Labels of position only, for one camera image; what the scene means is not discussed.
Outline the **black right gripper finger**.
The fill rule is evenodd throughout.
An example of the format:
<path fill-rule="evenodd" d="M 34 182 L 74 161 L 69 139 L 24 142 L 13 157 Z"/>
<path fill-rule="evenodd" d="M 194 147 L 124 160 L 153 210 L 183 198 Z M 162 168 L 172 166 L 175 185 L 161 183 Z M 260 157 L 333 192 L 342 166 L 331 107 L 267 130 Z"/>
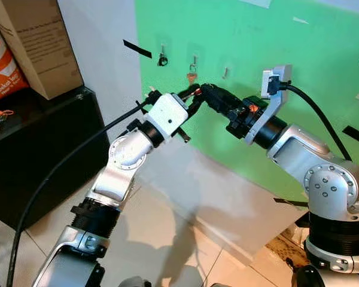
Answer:
<path fill-rule="evenodd" d="M 237 117 L 235 110 L 238 107 L 238 98 L 232 94 L 208 94 L 206 102 L 210 108 L 228 120 L 232 121 Z"/>
<path fill-rule="evenodd" d="M 202 84 L 200 86 L 200 89 L 201 89 L 201 95 L 205 99 L 208 94 L 232 94 L 232 95 L 234 95 L 233 93 L 229 92 L 225 88 L 218 87 L 214 84 Z M 240 107 L 240 106 L 242 106 L 242 99 L 238 98 L 238 107 Z"/>

